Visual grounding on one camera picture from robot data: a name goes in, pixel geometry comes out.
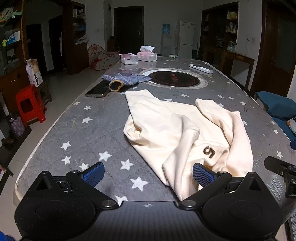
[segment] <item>knitted glove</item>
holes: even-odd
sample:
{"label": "knitted glove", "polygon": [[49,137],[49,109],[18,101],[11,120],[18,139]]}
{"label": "knitted glove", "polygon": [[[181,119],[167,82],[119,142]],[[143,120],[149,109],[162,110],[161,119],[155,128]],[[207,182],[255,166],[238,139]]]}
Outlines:
{"label": "knitted glove", "polygon": [[123,86],[134,85],[136,83],[151,80],[150,77],[146,77],[145,75],[132,74],[130,76],[124,76],[119,73],[115,74],[115,77],[103,75],[102,79],[110,81],[109,90],[112,92],[118,92]]}

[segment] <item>refrigerator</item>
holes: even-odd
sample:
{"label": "refrigerator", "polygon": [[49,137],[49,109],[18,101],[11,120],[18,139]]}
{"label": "refrigerator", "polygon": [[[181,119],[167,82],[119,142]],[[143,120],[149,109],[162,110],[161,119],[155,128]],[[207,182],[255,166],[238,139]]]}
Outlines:
{"label": "refrigerator", "polygon": [[194,23],[186,21],[178,22],[176,55],[178,55],[179,58],[192,58],[194,30]]}

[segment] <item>stool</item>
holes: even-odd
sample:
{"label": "stool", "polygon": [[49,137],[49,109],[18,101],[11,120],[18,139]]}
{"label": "stool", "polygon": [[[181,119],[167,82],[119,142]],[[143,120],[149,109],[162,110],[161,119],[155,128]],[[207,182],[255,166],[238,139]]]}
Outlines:
{"label": "stool", "polygon": [[28,126],[27,122],[35,118],[38,118],[40,123],[45,122],[44,112],[47,111],[47,108],[44,106],[35,85],[21,89],[16,95],[16,101],[24,126]]}

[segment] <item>blue cushion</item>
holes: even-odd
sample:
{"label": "blue cushion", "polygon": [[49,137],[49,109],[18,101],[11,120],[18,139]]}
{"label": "blue cushion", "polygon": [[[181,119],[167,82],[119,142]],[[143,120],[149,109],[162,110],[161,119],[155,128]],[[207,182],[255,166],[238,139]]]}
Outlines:
{"label": "blue cushion", "polygon": [[290,128],[287,126],[285,120],[280,120],[275,117],[273,117],[274,121],[279,125],[279,127],[283,130],[283,132],[287,135],[287,137],[292,140],[296,140],[296,137],[294,136],[293,132],[290,130]]}
{"label": "blue cushion", "polygon": [[288,121],[296,115],[296,103],[293,100],[266,91],[256,92],[256,94],[268,106],[267,113],[271,117]]}

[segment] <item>blue gripper pad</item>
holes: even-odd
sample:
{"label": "blue gripper pad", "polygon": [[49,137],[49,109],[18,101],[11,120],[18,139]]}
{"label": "blue gripper pad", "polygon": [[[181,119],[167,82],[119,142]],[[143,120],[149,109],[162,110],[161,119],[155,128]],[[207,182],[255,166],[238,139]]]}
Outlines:
{"label": "blue gripper pad", "polygon": [[88,169],[81,172],[80,177],[92,187],[95,187],[104,177],[105,167],[101,162],[97,162]]}
{"label": "blue gripper pad", "polygon": [[217,178],[217,174],[200,163],[195,163],[192,168],[194,179],[202,186],[210,184]]}

